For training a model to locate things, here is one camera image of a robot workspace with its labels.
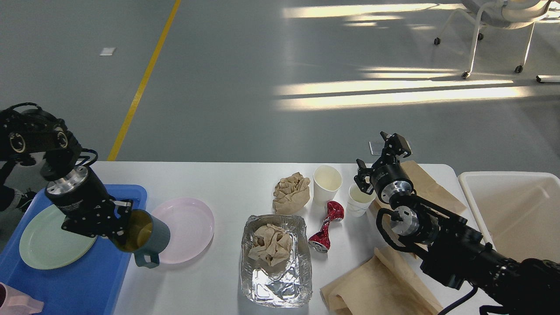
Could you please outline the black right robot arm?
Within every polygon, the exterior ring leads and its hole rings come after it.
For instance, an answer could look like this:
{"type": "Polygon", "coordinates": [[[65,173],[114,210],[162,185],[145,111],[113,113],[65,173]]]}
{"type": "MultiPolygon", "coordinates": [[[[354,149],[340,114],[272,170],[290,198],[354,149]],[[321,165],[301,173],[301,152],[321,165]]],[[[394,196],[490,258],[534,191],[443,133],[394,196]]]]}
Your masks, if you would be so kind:
{"type": "Polygon", "coordinates": [[[376,227],[392,249],[422,259],[423,273],[442,285],[472,290],[441,311],[445,315],[484,291],[496,305],[482,305],[482,315],[557,315],[560,305],[559,264],[550,260],[518,262],[498,253],[467,219],[420,197],[400,164],[412,153],[400,134],[380,133],[384,145],[367,167],[357,159],[354,181],[359,190],[385,205],[376,227]]]}

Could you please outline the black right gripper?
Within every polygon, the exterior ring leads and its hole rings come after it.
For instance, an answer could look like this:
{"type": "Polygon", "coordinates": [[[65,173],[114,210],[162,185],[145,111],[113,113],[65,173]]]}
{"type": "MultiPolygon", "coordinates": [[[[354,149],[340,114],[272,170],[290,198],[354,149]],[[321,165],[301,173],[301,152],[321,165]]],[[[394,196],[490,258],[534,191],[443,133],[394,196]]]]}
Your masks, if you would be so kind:
{"type": "Polygon", "coordinates": [[[366,195],[373,190],[380,202],[390,202],[394,195],[411,195],[414,186],[410,177],[400,165],[400,160],[412,154],[409,142],[400,134],[388,134],[381,131],[384,147],[381,151],[380,165],[374,170],[366,166],[361,159],[356,159],[357,174],[354,182],[366,195]]]}

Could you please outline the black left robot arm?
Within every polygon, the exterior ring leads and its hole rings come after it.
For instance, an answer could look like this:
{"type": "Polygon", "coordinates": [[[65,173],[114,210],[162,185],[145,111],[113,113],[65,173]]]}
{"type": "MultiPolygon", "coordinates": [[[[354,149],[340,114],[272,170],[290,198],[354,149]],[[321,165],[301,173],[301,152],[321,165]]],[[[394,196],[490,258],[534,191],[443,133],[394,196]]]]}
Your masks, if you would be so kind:
{"type": "Polygon", "coordinates": [[[117,200],[91,165],[97,153],[84,149],[63,119],[38,104],[23,102],[1,112],[1,160],[33,164],[43,153],[45,196],[64,214],[61,229],[84,237],[105,237],[124,247],[132,214],[131,199],[117,200]]]}

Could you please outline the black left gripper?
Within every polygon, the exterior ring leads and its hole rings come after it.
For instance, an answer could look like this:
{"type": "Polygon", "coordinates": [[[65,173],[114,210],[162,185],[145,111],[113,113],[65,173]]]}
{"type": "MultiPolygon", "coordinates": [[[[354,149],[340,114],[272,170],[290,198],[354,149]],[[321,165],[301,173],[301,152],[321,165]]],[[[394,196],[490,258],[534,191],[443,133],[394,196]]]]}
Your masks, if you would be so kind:
{"type": "Polygon", "coordinates": [[[45,195],[64,214],[63,231],[112,238],[114,246],[125,249],[133,200],[114,200],[90,167],[76,166],[49,182],[45,195]]]}

